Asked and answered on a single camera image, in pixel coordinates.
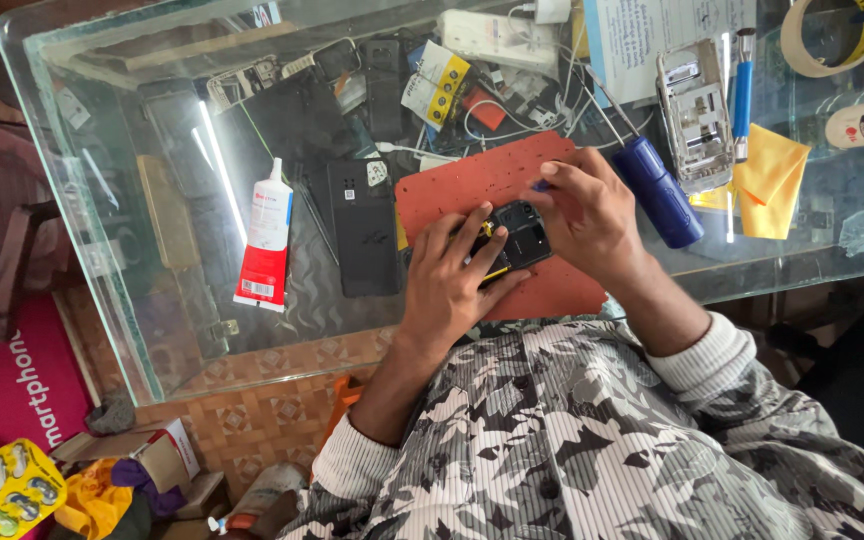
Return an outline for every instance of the shirt button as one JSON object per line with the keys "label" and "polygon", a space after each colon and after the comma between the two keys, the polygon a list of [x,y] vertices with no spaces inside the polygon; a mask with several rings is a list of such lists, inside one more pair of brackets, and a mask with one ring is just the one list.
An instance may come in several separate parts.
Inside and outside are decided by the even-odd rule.
{"label": "shirt button", "polygon": [[543,499],[555,499],[559,497],[559,483],[552,478],[543,478],[538,485],[538,495]]}

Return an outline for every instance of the orange bag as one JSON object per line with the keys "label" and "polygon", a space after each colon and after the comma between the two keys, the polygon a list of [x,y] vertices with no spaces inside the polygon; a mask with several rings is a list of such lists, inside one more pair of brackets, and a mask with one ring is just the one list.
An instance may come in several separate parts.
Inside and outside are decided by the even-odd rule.
{"label": "orange bag", "polygon": [[99,459],[67,480],[65,506],[55,510],[55,521],[88,540],[101,540],[115,529],[132,504],[133,488],[113,485],[117,458]]}

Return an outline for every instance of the purple cloth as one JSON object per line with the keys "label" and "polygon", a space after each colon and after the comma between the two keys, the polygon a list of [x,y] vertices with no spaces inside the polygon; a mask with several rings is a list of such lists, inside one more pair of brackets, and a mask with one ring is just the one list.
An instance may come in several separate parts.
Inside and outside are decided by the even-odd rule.
{"label": "purple cloth", "polygon": [[149,472],[145,472],[145,467],[134,459],[119,459],[112,465],[112,485],[132,487],[144,493],[149,499],[151,513],[160,518],[171,516],[188,503],[178,485],[160,493]]}

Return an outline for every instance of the man's left hand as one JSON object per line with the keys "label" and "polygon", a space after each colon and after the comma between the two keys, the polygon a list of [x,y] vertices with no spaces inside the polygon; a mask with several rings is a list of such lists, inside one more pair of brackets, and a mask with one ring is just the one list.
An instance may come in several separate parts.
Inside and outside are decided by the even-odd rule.
{"label": "man's left hand", "polygon": [[[527,270],[518,270],[479,289],[509,236],[506,227],[498,227],[491,240],[465,263],[492,208],[490,202],[483,202],[468,218],[446,215],[427,226],[414,242],[405,316],[396,341],[430,362],[443,359],[452,344],[499,300],[531,277]],[[450,234],[460,225],[450,243]]]}

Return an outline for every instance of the fingers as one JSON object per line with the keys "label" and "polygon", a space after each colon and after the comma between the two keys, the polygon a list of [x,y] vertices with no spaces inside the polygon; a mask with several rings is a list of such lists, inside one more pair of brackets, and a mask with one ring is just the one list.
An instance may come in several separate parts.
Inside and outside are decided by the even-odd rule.
{"label": "fingers", "polygon": [[614,188],[615,184],[622,182],[618,178],[616,171],[609,165],[605,155],[591,146],[586,146],[570,153],[562,161],[570,166],[578,167],[583,173],[601,180],[610,188]]}
{"label": "fingers", "polygon": [[462,225],[462,228],[455,235],[455,239],[452,240],[452,243],[448,246],[448,250],[445,252],[447,259],[458,265],[469,256],[469,252],[473,250],[475,238],[479,236],[479,231],[482,229],[482,222],[489,217],[491,212],[492,203],[486,201],[482,202],[482,205],[475,208],[468,215],[465,224]]}
{"label": "fingers", "polygon": [[602,192],[606,190],[606,184],[601,179],[590,176],[568,163],[546,161],[538,168],[538,172],[546,182],[569,193],[583,206],[595,204]]}
{"label": "fingers", "polygon": [[465,271],[476,280],[476,283],[481,283],[489,274],[489,269],[496,262],[498,254],[502,253],[505,240],[508,238],[509,229],[505,226],[498,227],[492,234],[491,240],[488,240],[488,243],[475,253],[468,266],[465,267]]}
{"label": "fingers", "polygon": [[415,238],[415,245],[412,246],[412,262],[409,263],[409,269],[415,268],[426,258],[426,244],[429,240],[429,227],[422,229],[422,232]]}
{"label": "fingers", "polygon": [[486,313],[491,312],[500,300],[512,292],[512,289],[531,277],[532,274],[528,270],[515,270],[486,287],[484,291],[480,292],[482,295],[482,300],[479,301],[480,316],[485,317]]}
{"label": "fingers", "polygon": [[518,198],[532,203],[532,206],[538,209],[546,235],[550,238],[554,240],[562,235],[570,235],[569,219],[551,195],[527,189],[519,193]]}
{"label": "fingers", "polygon": [[449,247],[449,235],[456,227],[466,222],[466,216],[450,213],[440,218],[437,222],[426,227],[428,239],[425,242],[425,256],[423,261],[438,261]]}

